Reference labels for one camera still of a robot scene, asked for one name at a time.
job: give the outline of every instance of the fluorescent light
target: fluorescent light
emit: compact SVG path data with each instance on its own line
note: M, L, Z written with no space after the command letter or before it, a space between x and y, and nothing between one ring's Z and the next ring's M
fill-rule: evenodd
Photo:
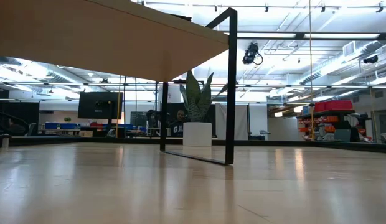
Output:
M351 95L351 94L353 94L353 93L356 93L357 91L359 91L359 90L349 91L349 92L340 94L339 96L347 96L347 95Z
M370 85L378 85L378 84L381 84L381 83L386 83L386 77L378 78L378 79L376 79L374 81L371 81Z
M277 113L275 113L275 117L276 118L280 118L280 117L282 117L283 116L283 112L277 112Z
M367 86L331 86L331 88L368 88Z
M91 86L119 86L119 83L88 83Z
M49 85L83 85L83 83L49 83Z
M354 80L355 78L357 78L357 77L351 76L351 77L348 77L348 78L344 78L342 80L339 80L338 82L333 83L332 86L334 86L334 85L341 85L341 84L347 83L349 81Z
M0 99L0 101L15 101L15 99Z
M355 39L355 38L378 38L380 34L312 34L312 38L343 38L343 39ZM310 34L305 34L304 38L309 38Z
M294 33L259 33L259 32L237 32L237 37L253 37L253 38L295 38Z
M5 82L10 85L45 85L45 83L33 83L33 82Z
M297 106L297 107L295 107L295 108L294 108L294 112L295 112L295 113L300 113L300 112L303 110L303 107L304 107L304 106Z
M386 86L372 86L372 88L386 88Z
M334 96L318 96L318 97L315 97L313 98L312 100L313 101L322 101L322 100L328 100L330 98L333 98Z

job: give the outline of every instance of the black metal frame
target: black metal frame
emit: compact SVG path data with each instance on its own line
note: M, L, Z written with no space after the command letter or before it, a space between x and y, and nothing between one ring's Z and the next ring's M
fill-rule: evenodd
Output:
M228 8L221 15L211 21L206 27L213 29L221 22L229 18L229 59L228 59L228 90L227 90L227 114L226 114L226 141L225 141L225 161L215 159L205 159L196 156L188 156L178 152L166 151L166 125L161 125L160 150L162 152L198 159L200 161L212 162L214 164L229 165L233 164L235 147L235 105L236 105L236 72L237 72L237 11ZM161 103L161 124L167 123L167 96L168 83L163 83L162 103Z

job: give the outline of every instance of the red storage bin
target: red storage bin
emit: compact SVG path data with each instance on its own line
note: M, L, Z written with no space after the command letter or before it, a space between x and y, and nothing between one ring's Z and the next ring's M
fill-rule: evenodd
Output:
M352 110L354 107L350 100L331 100L325 103L326 110Z
M314 112L322 112L326 110L326 102L315 103Z

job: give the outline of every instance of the computer monitor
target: computer monitor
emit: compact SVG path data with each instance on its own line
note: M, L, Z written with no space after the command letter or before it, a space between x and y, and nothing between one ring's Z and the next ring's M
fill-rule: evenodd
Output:
M122 93L81 93L80 104L78 106L78 118L121 119L122 102Z

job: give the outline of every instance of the snake plant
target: snake plant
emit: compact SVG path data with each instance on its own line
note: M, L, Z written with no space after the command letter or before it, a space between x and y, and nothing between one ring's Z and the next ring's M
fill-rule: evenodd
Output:
M212 100L227 90L227 84L222 87L217 95L211 97L211 82L212 73L207 83L200 89L199 82L193 76L192 71L187 72L186 88L180 85L180 90L183 96L185 108L188 111L192 122L203 122L204 118L210 108Z

